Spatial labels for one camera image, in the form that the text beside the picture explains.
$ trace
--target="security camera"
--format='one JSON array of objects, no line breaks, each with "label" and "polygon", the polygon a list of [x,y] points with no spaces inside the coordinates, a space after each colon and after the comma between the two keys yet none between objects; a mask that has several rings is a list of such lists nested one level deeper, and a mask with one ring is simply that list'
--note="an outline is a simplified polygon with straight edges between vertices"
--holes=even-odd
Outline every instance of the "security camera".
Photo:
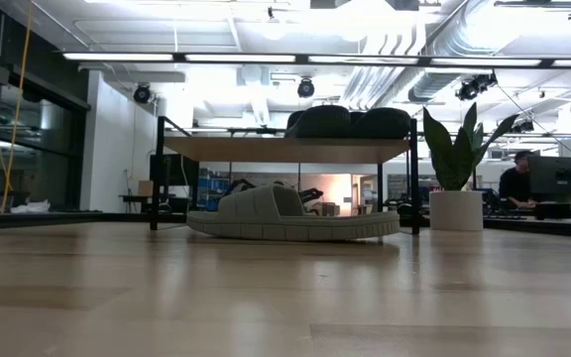
[{"label": "security camera", "polygon": [[149,88],[148,83],[138,84],[138,88],[134,91],[134,100],[136,103],[149,104],[156,99],[156,95]]},{"label": "security camera", "polygon": [[312,79],[302,79],[296,92],[300,98],[309,98],[314,95],[314,84],[312,84]]}]

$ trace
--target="ceiling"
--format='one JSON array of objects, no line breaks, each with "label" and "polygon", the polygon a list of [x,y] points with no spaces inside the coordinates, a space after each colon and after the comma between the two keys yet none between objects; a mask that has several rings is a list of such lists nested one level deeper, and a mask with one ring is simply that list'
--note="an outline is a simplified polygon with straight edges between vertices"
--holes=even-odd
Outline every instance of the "ceiling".
[{"label": "ceiling", "polygon": [[[438,41],[442,34],[433,31],[463,3],[462,0],[439,2],[440,7],[407,13],[395,11],[384,0],[352,0],[334,10],[310,9],[314,7],[310,0],[236,1],[217,5],[190,0],[173,1],[173,5],[130,5],[129,0],[114,0],[114,3],[34,0],[33,30],[60,49],[73,52],[417,55],[427,39]],[[269,19],[268,6],[274,7],[275,19]],[[0,0],[0,8],[25,22],[27,9],[19,1]],[[490,14],[490,20],[475,24],[466,35],[476,42],[503,42],[495,56],[571,56],[568,20],[571,10],[504,12],[491,8]],[[457,25],[452,21],[447,26]],[[401,85],[397,81],[401,68],[376,69],[359,77],[359,69],[352,66],[270,65],[262,69],[264,90],[260,94],[248,89],[238,65],[114,64],[111,68],[98,68],[105,71],[106,80],[129,91],[143,73],[162,72],[176,78],[154,83],[152,87],[167,97],[173,97],[178,90],[190,92],[194,118],[202,126],[252,125],[252,120],[247,119],[249,115],[252,118],[253,112],[257,114],[256,95],[265,100],[272,118],[269,125],[274,127],[284,126],[283,118],[295,110],[336,100],[362,106],[361,109],[379,100],[377,105],[399,107],[418,115],[424,104],[409,103],[406,90],[390,100],[380,101],[388,98],[386,93],[391,88]],[[184,80],[172,76],[178,72],[185,74]],[[432,115],[450,123],[447,126],[451,128],[459,125],[471,104],[455,97],[460,80],[470,75],[460,74],[426,103]],[[487,127],[519,112],[520,108],[533,111],[539,122],[551,127],[560,110],[569,110],[565,105],[571,100],[571,70],[504,69],[496,75],[503,90],[493,87],[477,99],[480,118]],[[314,97],[300,99],[296,95],[302,77],[312,78],[316,88]]]}]

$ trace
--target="potted plant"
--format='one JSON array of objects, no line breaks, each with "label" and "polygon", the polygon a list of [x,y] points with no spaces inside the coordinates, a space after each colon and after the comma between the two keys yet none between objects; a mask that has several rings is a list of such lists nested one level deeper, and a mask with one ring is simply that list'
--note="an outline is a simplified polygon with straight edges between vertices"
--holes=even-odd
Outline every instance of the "potted plant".
[{"label": "potted plant", "polygon": [[477,231],[484,228],[482,193],[462,191],[488,147],[506,134],[518,114],[502,121],[484,143],[484,125],[477,124],[477,104],[466,113],[455,142],[446,128],[424,108],[424,137],[442,191],[429,195],[431,229]]}]

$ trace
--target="wooden floor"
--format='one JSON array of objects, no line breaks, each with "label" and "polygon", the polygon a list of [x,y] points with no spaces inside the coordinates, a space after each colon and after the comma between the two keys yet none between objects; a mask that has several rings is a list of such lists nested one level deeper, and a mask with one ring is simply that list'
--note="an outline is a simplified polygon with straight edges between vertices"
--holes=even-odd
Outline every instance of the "wooden floor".
[{"label": "wooden floor", "polygon": [[571,357],[571,238],[0,230],[0,357]]}]

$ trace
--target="box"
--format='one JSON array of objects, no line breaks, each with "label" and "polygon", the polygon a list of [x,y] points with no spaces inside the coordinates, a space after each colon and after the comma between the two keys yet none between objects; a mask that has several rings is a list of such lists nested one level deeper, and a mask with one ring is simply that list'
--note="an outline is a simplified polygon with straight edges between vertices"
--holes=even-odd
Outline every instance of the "box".
[{"label": "box", "polygon": [[144,197],[154,195],[154,182],[149,180],[138,181],[138,195]]}]

